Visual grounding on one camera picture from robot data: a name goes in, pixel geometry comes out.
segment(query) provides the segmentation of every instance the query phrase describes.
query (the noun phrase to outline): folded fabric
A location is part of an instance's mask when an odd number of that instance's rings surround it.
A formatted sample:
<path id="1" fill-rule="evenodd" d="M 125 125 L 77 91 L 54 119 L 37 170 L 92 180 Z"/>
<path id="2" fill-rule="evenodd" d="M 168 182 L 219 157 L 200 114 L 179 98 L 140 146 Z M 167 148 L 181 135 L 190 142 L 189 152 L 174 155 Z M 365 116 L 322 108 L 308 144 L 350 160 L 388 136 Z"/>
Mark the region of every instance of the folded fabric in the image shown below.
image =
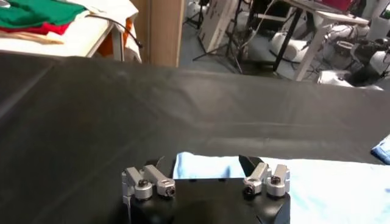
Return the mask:
<path id="1" fill-rule="evenodd" d="M 56 0 L 9 0 L 11 7 L 0 8 L 0 27 L 16 29 L 40 27 L 43 23 L 64 25 L 84 10 Z"/>
<path id="2" fill-rule="evenodd" d="M 126 19 L 137 15 L 138 9 L 129 0 L 58 0 L 62 2 L 82 5 L 89 11 L 99 16 L 110 18 L 117 23 L 126 26 Z"/>
<path id="3" fill-rule="evenodd" d="M 42 35 L 42 34 L 27 33 L 27 32 L 7 33 L 0 30 L 0 38 L 28 40 L 40 44 L 63 44 L 64 43 L 62 36 L 52 32 L 49 32 L 46 35 Z"/>
<path id="4" fill-rule="evenodd" d="M 390 167 L 307 159 L 261 158 L 290 169 L 291 223 L 390 223 Z M 179 153 L 173 177 L 242 178 L 238 157 Z"/>
<path id="5" fill-rule="evenodd" d="M 0 31 L 4 31 L 7 33 L 15 33 L 15 32 L 27 32 L 27 33 L 36 33 L 46 35 L 49 32 L 53 32 L 59 35 L 63 35 L 65 31 L 68 29 L 70 23 L 64 25 L 53 25 L 49 23 L 43 23 L 42 26 L 39 27 L 28 27 L 28 28 L 5 28 L 0 27 Z"/>
<path id="6" fill-rule="evenodd" d="M 371 154 L 390 165 L 390 135 L 371 150 Z"/>

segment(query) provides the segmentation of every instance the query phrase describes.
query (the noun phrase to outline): red cloth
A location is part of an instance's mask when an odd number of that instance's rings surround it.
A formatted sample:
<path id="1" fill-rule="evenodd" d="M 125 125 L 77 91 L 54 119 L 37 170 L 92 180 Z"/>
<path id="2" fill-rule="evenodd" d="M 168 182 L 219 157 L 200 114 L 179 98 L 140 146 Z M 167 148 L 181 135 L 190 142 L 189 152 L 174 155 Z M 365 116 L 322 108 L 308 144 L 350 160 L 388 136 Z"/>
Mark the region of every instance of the red cloth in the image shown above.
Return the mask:
<path id="1" fill-rule="evenodd" d="M 352 4 L 352 0 L 322 0 L 322 3 L 335 9 L 346 11 Z"/>
<path id="2" fill-rule="evenodd" d="M 40 27 L 29 27 L 29 28 L 20 28 L 20 29 L 9 29 L 5 27 L 0 27 L 1 31 L 7 32 L 7 33 L 14 33 L 14 32 L 29 32 L 29 33 L 37 33 L 46 35 L 48 32 L 54 32 L 59 35 L 63 35 L 67 28 L 69 27 L 70 23 L 65 25 L 53 25 L 49 23 L 43 23 Z"/>

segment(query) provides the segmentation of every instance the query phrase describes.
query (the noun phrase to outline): tripod stand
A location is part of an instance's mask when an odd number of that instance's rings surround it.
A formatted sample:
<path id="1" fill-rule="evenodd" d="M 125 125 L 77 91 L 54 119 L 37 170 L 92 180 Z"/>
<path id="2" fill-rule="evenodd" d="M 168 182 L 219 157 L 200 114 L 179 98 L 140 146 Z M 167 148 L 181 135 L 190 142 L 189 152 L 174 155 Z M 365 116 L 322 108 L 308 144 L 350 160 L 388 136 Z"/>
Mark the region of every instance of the tripod stand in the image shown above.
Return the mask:
<path id="1" fill-rule="evenodd" d="M 232 53 L 232 56 L 233 56 L 233 59 L 235 61 L 235 65 L 236 67 L 238 68 L 239 70 L 239 73 L 242 74 L 243 73 L 243 70 L 241 69 L 241 66 L 239 65 L 239 62 L 238 62 L 238 59 L 236 57 L 236 55 L 234 54 L 233 52 L 233 49 L 232 49 L 232 43 L 236 46 L 236 47 L 239 47 L 240 44 L 234 39 L 234 34 L 235 34 L 235 31 L 236 31 L 236 27 L 237 27 L 237 18 L 238 18 L 238 14 L 241 12 L 241 3 L 242 3 L 243 0 L 239 0 L 238 1 L 238 5 L 237 5 L 237 9 L 236 9 L 236 12 L 235 12 L 235 16 L 234 16 L 234 19 L 233 21 L 230 21 L 230 22 L 233 22 L 233 29 L 232 29 L 232 32 L 228 32 L 226 31 L 226 35 L 228 36 L 229 38 L 229 41 L 228 43 L 226 44 L 223 44 L 222 46 L 219 46 L 217 47 L 216 49 L 213 49 L 211 51 L 208 51 L 208 52 L 205 52 L 204 54 L 196 57 L 193 59 L 193 61 L 196 61 L 204 56 L 207 56 L 207 55 L 216 55 L 216 56 L 223 56 L 223 57 L 227 57 L 229 58 L 229 53 Z M 226 53 L 224 55 L 221 55 L 221 54 L 213 54 L 214 52 L 217 52 L 218 50 L 220 49 L 223 49 L 224 47 L 226 47 Z"/>
<path id="2" fill-rule="evenodd" d="M 187 17 L 187 19 L 184 21 L 184 23 L 182 25 L 184 25 L 186 23 L 188 23 L 188 24 L 191 23 L 191 24 L 196 25 L 196 29 L 199 30 L 200 29 L 200 25 L 202 25 L 202 22 L 203 22 L 203 7 L 206 6 L 209 1 L 210 0 L 201 0 L 201 1 L 199 1 L 200 11 L 197 12 L 195 15 L 189 17 L 189 18 Z"/>

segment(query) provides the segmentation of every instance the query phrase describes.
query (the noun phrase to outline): green cloth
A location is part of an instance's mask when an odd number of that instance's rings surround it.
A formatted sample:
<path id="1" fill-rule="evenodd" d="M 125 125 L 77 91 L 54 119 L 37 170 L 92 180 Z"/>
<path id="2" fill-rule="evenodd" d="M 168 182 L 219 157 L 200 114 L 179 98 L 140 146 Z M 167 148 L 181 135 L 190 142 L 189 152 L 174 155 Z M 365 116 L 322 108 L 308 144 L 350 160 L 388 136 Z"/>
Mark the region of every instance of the green cloth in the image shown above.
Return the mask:
<path id="1" fill-rule="evenodd" d="M 384 17 L 385 19 L 390 19 L 390 10 L 387 10 L 387 9 L 386 9 L 386 11 L 385 11 L 384 14 L 383 14 L 383 17 Z"/>
<path id="2" fill-rule="evenodd" d="M 11 29 L 37 27 L 44 22 L 64 25 L 84 11 L 81 5 L 56 0 L 8 0 L 8 2 L 11 7 L 0 7 L 0 27 Z"/>

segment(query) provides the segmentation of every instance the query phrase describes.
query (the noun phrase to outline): table leg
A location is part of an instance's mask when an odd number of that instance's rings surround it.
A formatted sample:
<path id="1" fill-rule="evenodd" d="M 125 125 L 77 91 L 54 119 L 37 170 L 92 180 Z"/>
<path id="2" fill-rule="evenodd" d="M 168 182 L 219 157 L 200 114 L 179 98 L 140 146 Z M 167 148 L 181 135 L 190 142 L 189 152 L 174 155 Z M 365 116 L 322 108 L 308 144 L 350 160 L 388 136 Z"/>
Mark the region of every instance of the table leg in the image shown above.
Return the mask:
<path id="1" fill-rule="evenodd" d="M 275 61 L 275 64 L 274 64 L 274 72 L 278 69 L 279 67 L 279 64 L 280 64 L 280 61 L 282 60 L 283 58 L 283 55 L 285 54 L 285 51 L 286 51 L 286 48 L 287 48 L 287 45 L 292 37 L 292 34 L 294 33 L 294 30 L 295 28 L 297 27 L 297 23 L 298 23 L 298 20 L 302 14 L 303 10 L 300 9 L 300 8 L 297 8 L 296 11 L 295 11 L 295 16 L 294 16 L 294 19 L 290 25 L 290 28 L 288 29 L 287 31 L 287 34 L 286 34 L 286 38 L 282 44 L 282 47 L 280 48 L 279 50 L 279 53 L 278 53 L 278 56 L 276 57 L 276 61 Z"/>
<path id="2" fill-rule="evenodd" d="M 302 62 L 299 64 L 298 69 L 295 72 L 294 79 L 296 81 L 302 81 L 305 77 L 306 71 L 309 68 L 311 62 L 313 61 L 314 56 L 319 50 L 322 40 L 324 39 L 325 34 L 329 31 L 330 24 L 329 21 L 324 20 L 314 36 L 305 56 L 302 59 Z"/>
<path id="3" fill-rule="evenodd" d="M 197 18 L 197 26 L 196 26 L 196 28 L 198 30 L 200 29 L 200 25 L 202 24 L 202 21 L 203 21 L 203 4 L 200 5 L 200 12 L 199 12 L 199 16 Z"/>
<path id="4" fill-rule="evenodd" d="M 123 35 L 115 26 L 112 28 L 112 49 L 114 59 L 124 61 Z"/>

